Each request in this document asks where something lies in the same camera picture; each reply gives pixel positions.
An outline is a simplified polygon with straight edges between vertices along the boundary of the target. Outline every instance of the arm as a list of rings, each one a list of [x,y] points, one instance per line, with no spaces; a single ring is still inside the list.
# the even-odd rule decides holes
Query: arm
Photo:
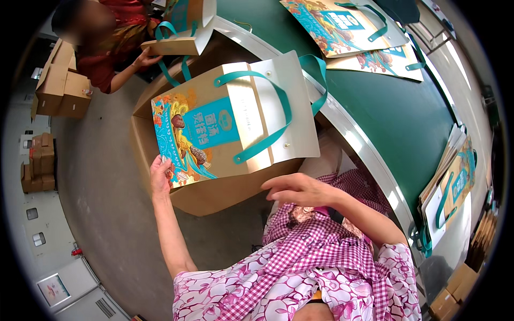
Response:
[[[334,188],[333,193],[328,196],[327,205],[350,220],[378,246],[398,243],[407,245],[407,239],[393,221],[345,191]]]
[[[121,86],[123,86],[129,80],[129,78],[139,70],[139,68],[153,65],[162,59],[162,56],[149,58],[147,56],[149,50],[150,48],[143,50],[143,53],[139,55],[139,57],[129,67],[125,68],[125,70],[114,76],[114,78],[111,80],[110,93],[120,89]]]
[[[330,206],[346,217],[370,240],[382,244],[407,245],[402,231],[388,217],[362,204],[338,188],[320,182],[302,173],[279,176],[265,182],[262,189],[271,189],[266,197],[280,204],[296,203],[300,206]]]
[[[171,166],[171,160],[162,163],[161,156],[157,156],[150,167],[152,184],[152,204],[157,220],[159,242],[166,266],[171,277],[175,278],[182,271],[198,271],[198,268],[189,255],[184,236],[178,226],[175,211],[170,200],[170,186],[166,171]]]

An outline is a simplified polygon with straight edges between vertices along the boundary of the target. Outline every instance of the stainless steel table edge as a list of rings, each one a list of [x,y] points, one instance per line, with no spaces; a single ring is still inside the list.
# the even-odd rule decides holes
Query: stainless steel table edge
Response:
[[[243,48],[247,49],[258,58],[267,60],[282,54],[267,42],[244,28],[219,16],[216,16],[214,19],[216,19],[214,21],[215,30],[239,43]],[[308,80],[305,83],[307,85],[309,99],[311,102],[314,102],[325,93],[325,89],[305,72],[305,70],[303,70],[303,75]],[[401,225],[403,233],[406,235],[411,245],[414,261],[416,265],[419,266],[424,259],[424,255],[418,251],[416,247],[412,246],[413,240],[408,236],[409,228],[414,224],[411,211],[398,183],[382,159],[382,156],[360,126],[330,93],[328,94],[327,102],[320,111],[354,149],[355,153],[360,157],[364,165],[370,171],[370,174],[382,189]]]

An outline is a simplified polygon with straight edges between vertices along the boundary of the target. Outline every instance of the framed picture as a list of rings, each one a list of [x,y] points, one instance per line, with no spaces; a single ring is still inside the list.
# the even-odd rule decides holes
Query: framed picture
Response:
[[[50,307],[53,307],[71,297],[58,273],[42,279],[37,283],[37,285]]]

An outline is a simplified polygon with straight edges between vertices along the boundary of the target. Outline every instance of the red shirt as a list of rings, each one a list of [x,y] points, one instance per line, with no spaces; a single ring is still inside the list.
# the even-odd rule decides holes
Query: red shirt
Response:
[[[113,12],[116,18],[115,32],[121,30],[122,34],[119,35],[121,38],[115,40],[118,44],[115,52],[100,49],[94,55],[90,55],[79,48],[77,71],[88,77],[93,87],[98,87],[104,93],[110,93],[115,66],[127,61],[129,56],[132,60],[138,56],[136,53],[140,52],[139,46],[150,38],[146,26],[151,19],[142,0],[100,0],[100,3]]]

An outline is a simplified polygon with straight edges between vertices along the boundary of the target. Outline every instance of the paper gift bag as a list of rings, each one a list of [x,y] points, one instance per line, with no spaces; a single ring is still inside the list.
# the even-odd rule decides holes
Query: paper gift bag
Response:
[[[150,55],[200,55],[214,30],[216,0],[168,0],[167,4],[156,40],[142,43],[141,48],[150,47]]]
[[[216,67],[151,103],[159,151],[173,162],[168,173],[173,188],[319,157],[295,51]]]
[[[409,40],[373,1],[282,0],[327,58],[399,47]]]
[[[410,43],[342,58],[325,58],[327,69],[358,70],[423,81],[419,69],[407,68],[418,62]]]
[[[443,225],[447,228],[451,224],[453,214],[464,203],[475,184],[474,173],[475,155],[471,137],[468,135],[440,183],[443,196],[436,213],[437,228],[440,229]]]

